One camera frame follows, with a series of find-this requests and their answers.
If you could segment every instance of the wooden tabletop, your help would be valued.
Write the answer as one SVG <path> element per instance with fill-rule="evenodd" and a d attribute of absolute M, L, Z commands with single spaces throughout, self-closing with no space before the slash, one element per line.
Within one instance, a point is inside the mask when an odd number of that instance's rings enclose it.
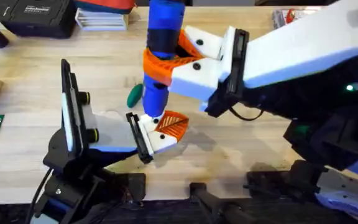
<path fill-rule="evenodd" d="M 147 7 L 134 9 L 127 31 L 83 32 L 69 40 L 20 39 L 4 31 L 11 45 L 0 50 L 0 203 L 29 203 L 47 167 L 42 159 L 61 124 L 60 60 L 67 59 L 81 90 L 92 96 L 97 114 L 143 113 L 126 106 L 131 88 L 142 83 Z M 272 30 L 272 7 L 189 7 L 184 25 L 223 35 L 227 26 L 250 32 L 251 39 Z M 145 172 L 146 200 L 188 197 L 188 184 L 202 181 L 219 197 L 246 197 L 247 171 L 288 169 L 299 158 L 282 138 L 289 122 L 265 113 L 244 122 L 230 113 L 220 118 L 198 111 L 196 100 L 170 94 L 166 109 L 189 116 L 178 146 L 143 165 L 137 156 L 114 164 L 116 172 Z M 243 116 L 258 111 L 237 105 Z"/>

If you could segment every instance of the orange bracket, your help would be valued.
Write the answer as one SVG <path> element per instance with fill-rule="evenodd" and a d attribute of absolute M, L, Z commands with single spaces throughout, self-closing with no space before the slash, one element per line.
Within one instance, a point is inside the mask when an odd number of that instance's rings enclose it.
<path fill-rule="evenodd" d="M 169 86 L 172 82 L 172 71 L 175 67 L 203 58 L 190 40 L 187 39 L 183 29 L 179 34 L 178 45 L 186 50 L 191 57 L 176 57 L 172 60 L 161 60 L 154 56 L 150 49 L 145 49 L 143 53 L 144 72 L 154 80 Z"/>
<path fill-rule="evenodd" d="M 181 113 L 165 111 L 155 130 L 173 136 L 179 142 L 185 135 L 189 119 Z"/>

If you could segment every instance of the blue cylinder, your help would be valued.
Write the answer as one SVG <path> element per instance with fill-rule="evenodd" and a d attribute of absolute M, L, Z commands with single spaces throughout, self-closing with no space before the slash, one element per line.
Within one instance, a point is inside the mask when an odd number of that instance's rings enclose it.
<path fill-rule="evenodd" d="M 151 0 L 147 47 L 158 58 L 166 60 L 175 56 L 185 5 L 176 0 Z M 144 74 L 144 112 L 160 116 L 168 101 L 168 87 Z"/>

